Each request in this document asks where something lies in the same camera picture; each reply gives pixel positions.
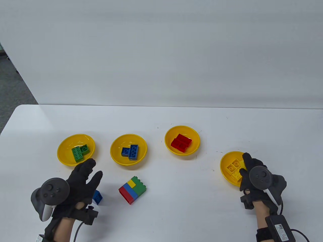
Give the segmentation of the person's left hand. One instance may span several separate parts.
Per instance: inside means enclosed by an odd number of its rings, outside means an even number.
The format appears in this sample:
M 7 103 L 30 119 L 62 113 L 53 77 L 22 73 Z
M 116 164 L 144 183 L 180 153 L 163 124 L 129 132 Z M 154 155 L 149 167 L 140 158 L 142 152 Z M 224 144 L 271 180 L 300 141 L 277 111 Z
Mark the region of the person's left hand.
M 52 214 L 52 220 L 45 229 L 45 239 L 55 242 L 69 242 L 76 220 L 75 212 L 83 212 L 91 204 L 95 190 L 100 184 L 103 172 L 98 171 L 88 181 L 89 175 L 96 166 L 92 158 L 78 164 L 66 180 L 70 186 L 67 199 L 57 205 Z

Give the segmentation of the person's right hand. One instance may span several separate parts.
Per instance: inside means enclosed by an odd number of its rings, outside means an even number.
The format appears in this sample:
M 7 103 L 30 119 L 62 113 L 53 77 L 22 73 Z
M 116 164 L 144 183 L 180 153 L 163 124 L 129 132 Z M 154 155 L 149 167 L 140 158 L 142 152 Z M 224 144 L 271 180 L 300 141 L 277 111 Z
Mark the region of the person's right hand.
M 242 155 L 245 169 L 241 168 L 239 173 L 242 176 L 240 191 L 243 191 L 244 195 L 241 197 L 241 202 L 244 203 L 245 209 L 252 210 L 255 208 L 253 202 L 262 201 L 263 204 L 269 208 L 270 215 L 278 214 L 278 206 L 276 206 L 270 199 L 267 193 L 264 191 L 257 189 L 250 181 L 249 172 L 252 168 L 256 166 L 263 166 L 267 168 L 266 165 L 263 164 L 262 161 L 252 158 L 249 153 L 244 153 Z

